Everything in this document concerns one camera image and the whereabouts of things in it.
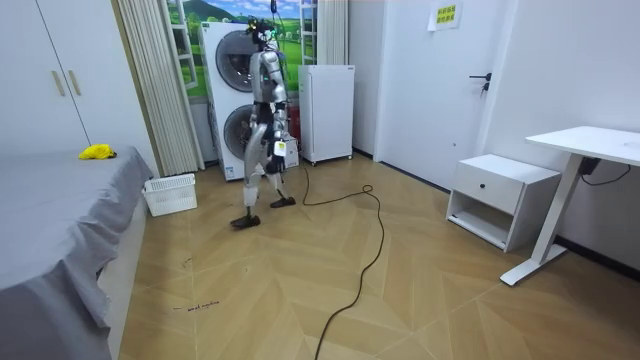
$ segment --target white nightstand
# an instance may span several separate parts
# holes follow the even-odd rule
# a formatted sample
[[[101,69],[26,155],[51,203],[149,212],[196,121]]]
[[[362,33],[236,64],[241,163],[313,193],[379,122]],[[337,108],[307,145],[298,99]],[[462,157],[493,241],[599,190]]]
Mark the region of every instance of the white nightstand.
[[[447,219],[505,252],[535,240],[560,173],[484,155],[456,167]]]

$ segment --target dryer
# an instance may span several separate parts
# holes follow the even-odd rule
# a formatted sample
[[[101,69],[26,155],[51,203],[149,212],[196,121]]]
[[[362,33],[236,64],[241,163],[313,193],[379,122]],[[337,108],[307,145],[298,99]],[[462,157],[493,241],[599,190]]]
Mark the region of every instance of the dryer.
[[[249,62],[257,51],[247,25],[203,22],[200,48],[220,167],[227,181],[244,178],[244,149],[253,106]]]

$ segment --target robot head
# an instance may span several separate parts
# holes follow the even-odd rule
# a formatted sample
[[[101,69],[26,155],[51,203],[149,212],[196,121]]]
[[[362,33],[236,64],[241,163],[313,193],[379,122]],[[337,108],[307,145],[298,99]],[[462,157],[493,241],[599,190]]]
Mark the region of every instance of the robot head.
[[[274,36],[275,28],[264,19],[258,20],[255,17],[249,17],[247,24],[247,34],[251,34],[253,43],[258,45],[260,50],[264,49]]]

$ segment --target white refrigerator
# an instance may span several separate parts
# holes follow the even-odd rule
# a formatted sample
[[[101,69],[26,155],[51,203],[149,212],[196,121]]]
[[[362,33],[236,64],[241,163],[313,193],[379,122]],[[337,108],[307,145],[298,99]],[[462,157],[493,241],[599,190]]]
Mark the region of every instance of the white refrigerator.
[[[353,65],[303,65],[298,71],[302,157],[312,165],[351,158]]]

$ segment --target washing machine door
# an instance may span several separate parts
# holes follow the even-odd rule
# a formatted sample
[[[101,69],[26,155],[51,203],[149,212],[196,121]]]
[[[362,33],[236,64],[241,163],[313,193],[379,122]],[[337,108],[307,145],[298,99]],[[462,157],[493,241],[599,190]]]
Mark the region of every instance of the washing machine door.
[[[232,88],[251,92],[249,63],[257,52],[256,45],[244,31],[232,31],[220,40],[216,50],[216,65],[222,79]]]
[[[251,137],[249,120],[253,105],[244,105],[235,109],[224,124],[224,142],[238,159],[244,160],[244,149]]]

